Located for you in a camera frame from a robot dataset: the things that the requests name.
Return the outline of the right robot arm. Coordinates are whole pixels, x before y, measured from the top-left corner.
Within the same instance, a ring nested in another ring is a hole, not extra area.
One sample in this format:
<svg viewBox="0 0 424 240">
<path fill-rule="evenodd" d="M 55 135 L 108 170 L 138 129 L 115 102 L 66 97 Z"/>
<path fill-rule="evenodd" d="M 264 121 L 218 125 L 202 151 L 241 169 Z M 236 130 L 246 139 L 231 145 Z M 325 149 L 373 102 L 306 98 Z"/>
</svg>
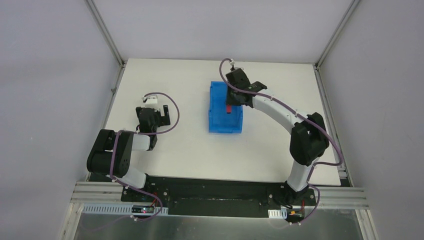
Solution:
<svg viewBox="0 0 424 240">
<path fill-rule="evenodd" d="M 290 134 L 292 168 L 288 179 L 283 183 L 281 196 L 275 196 L 273 200 L 281 206 L 291 208 L 309 189 L 314 164 L 330 145 L 325 135 L 324 118 L 317 112 L 301 117 L 295 109 L 277 99 L 266 85 L 259 81 L 251 83 L 241 68 L 232 67 L 230 72 L 221 77 L 227 85 L 225 103 L 228 106 L 248 106 L 258 110 L 283 126 Z"/>
</svg>

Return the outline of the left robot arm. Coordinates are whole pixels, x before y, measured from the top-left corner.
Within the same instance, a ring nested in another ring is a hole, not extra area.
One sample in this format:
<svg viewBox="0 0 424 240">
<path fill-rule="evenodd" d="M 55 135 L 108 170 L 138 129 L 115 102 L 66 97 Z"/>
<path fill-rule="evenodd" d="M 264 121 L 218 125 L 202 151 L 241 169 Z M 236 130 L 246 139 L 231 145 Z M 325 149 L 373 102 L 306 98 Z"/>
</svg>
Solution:
<svg viewBox="0 0 424 240">
<path fill-rule="evenodd" d="M 135 151 L 152 151 L 157 143 L 158 128 L 171 124 L 169 107 L 163 110 L 152 107 L 135 108 L 141 134 L 132 131 L 101 129 L 87 158 L 90 173 L 115 177 L 125 185 L 142 189 L 148 175 L 131 165 Z"/>
</svg>

